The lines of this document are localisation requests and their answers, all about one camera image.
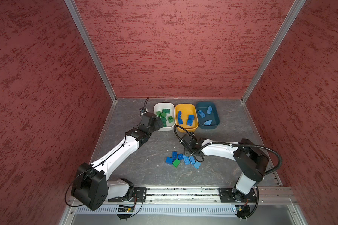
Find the bright green lego brick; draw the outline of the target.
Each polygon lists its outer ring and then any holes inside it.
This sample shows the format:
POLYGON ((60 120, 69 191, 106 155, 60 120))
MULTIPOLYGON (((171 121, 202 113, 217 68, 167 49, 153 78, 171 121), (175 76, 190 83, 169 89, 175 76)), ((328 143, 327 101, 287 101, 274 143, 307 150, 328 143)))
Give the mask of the bright green lego brick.
POLYGON ((173 164, 173 166, 175 168, 177 168, 180 165, 180 160, 179 159, 175 159, 172 164, 173 164))

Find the green eight-stud lego brick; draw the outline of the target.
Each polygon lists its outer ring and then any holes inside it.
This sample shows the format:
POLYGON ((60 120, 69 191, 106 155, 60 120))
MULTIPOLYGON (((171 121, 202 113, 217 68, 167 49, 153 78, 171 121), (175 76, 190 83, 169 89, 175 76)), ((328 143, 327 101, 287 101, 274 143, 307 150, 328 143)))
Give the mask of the green eight-stud lego brick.
POLYGON ((164 127, 167 127, 167 119, 165 117, 161 118, 164 127))

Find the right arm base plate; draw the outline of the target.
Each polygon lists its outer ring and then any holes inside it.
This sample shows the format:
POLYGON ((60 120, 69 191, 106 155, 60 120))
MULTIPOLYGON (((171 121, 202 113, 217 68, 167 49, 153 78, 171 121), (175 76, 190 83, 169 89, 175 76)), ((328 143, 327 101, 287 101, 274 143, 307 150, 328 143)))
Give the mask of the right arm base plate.
POLYGON ((255 203, 257 194, 252 188, 248 194, 243 194, 234 188, 219 188, 219 197, 221 203, 255 203))

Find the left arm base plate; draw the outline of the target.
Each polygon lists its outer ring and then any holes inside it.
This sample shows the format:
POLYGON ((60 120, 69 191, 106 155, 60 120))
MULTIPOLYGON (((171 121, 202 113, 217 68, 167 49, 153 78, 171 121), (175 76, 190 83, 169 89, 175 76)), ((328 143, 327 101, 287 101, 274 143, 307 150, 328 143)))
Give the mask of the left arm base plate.
POLYGON ((133 187, 129 188, 128 192, 123 197, 115 197, 108 199, 107 202, 135 202, 135 199, 141 199, 142 202, 146 200, 147 188, 133 187))

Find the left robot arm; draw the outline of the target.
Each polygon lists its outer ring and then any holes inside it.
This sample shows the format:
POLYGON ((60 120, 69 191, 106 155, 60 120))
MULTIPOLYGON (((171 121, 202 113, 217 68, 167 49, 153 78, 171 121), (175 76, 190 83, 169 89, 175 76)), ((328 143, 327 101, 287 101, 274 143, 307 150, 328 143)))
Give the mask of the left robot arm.
POLYGON ((78 168, 72 183, 71 195, 92 211, 110 199, 132 200, 134 198, 132 182, 126 179, 110 182, 109 178, 126 158, 149 140, 153 132, 163 127, 161 117, 150 112, 143 113, 140 124, 127 131, 116 147, 93 163, 83 163, 78 168))

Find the dark blue lego brick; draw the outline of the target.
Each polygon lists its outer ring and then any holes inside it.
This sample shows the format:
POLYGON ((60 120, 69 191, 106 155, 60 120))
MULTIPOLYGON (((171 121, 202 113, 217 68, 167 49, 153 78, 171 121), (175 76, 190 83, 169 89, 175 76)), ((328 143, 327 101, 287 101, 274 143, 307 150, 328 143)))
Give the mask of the dark blue lego brick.
POLYGON ((182 120, 182 112, 178 111, 177 114, 177 121, 178 121, 178 125, 182 125, 183 124, 183 120, 182 120))

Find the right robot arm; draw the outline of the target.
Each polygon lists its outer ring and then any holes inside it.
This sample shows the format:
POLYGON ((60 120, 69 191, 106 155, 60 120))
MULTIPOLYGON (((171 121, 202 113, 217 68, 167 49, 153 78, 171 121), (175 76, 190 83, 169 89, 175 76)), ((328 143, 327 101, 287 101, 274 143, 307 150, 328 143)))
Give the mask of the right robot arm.
POLYGON ((257 197, 256 193, 252 193, 253 188, 265 176, 278 170, 283 163, 282 157, 276 151, 255 145, 245 138, 240 142, 226 143, 203 138, 197 139, 194 134, 189 133, 180 137, 179 143, 193 157, 223 157, 237 163, 241 169, 241 175, 229 194, 229 198, 235 202, 246 202, 250 200, 250 197, 257 197), (277 165, 269 170, 267 170, 269 156, 264 152, 265 150, 274 154, 278 159, 277 165))

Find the yellow plastic bin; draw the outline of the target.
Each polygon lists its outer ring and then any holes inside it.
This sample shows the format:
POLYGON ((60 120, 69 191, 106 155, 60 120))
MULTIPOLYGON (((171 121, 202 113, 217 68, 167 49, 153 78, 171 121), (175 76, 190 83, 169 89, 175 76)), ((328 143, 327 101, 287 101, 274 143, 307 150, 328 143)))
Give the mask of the yellow plastic bin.
POLYGON ((189 132, 194 132, 198 127, 199 127, 199 122, 198 122, 198 116, 196 113, 196 108, 192 104, 178 104, 175 106, 175 115, 176 115, 176 125, 179 125, 189 132), (180 119, 182 120, 183 124, 179 124, 178 121, 178 113, 181 112, 181 117, 180 119), (189 126, 187 124, 188 121, 188 116, 193 115, 194 120, 192 122, 192 125, 189 126))

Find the dark teal plastic bin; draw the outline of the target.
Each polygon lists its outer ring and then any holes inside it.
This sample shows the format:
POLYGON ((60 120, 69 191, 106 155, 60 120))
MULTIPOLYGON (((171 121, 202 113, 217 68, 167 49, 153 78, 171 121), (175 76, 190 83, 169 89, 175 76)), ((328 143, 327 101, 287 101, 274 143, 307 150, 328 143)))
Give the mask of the dark teal plastic bin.
POLYGON ((199 127, 201 129, 215 129, 220 124, 220 119, 219 119, 219 115, 218 115, 218 112, 217 112, 217 108, 216 108, 216 105, 213 102, 211 102, 211 101, 198 102, 196 104, 196 112, 197 112, 197 116, 198 116, 199 127), (211 115, 207 114, 207 108, 209 106, 212 106, 212 108, 213 108, 213 112, 211 113, 211 115), (201 118, 198 115, 199 110, 202 110, 205 113, 205 115, 206 115, 205 118, 201 118), (208 120, 212 120, 211 126, 205 126, 204 125, 204 122, 208 121, 208 120))

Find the light blue long lego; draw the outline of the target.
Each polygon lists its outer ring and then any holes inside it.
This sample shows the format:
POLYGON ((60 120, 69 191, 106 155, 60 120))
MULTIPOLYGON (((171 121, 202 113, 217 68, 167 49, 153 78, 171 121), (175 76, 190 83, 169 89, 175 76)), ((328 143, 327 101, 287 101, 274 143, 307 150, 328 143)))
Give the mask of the light blue long lego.
POLYGON ((207 108, 207 114, 208 114, 208 115, 211 115, 212 112, 213 112, 213 108, 212 108, 212 106, 209 106, 209 107, 207 108))

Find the light blue lego plate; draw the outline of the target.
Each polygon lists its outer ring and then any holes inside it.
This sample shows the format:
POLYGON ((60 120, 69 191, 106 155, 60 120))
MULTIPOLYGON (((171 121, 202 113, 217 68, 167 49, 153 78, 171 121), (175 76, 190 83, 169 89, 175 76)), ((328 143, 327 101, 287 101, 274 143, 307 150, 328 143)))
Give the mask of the light blue lego plate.
POLYGON ((198 115, 199 115, 201 118, 205 118, 205 117, 206 117, 205 113, 204 113, 202 110, 199 110, 199 111, 198 111, 198 115))

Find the light blue sloped lego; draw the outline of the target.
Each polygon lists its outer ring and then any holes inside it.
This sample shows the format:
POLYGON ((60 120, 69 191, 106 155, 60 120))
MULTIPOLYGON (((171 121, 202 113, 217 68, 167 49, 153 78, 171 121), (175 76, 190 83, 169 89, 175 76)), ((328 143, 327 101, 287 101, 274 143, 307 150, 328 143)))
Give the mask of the light blue sloped lego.
POLYGON ((212 124, 212 120, 208 120, 204 122, 205 126, 211 126, 211 124, 212 124))

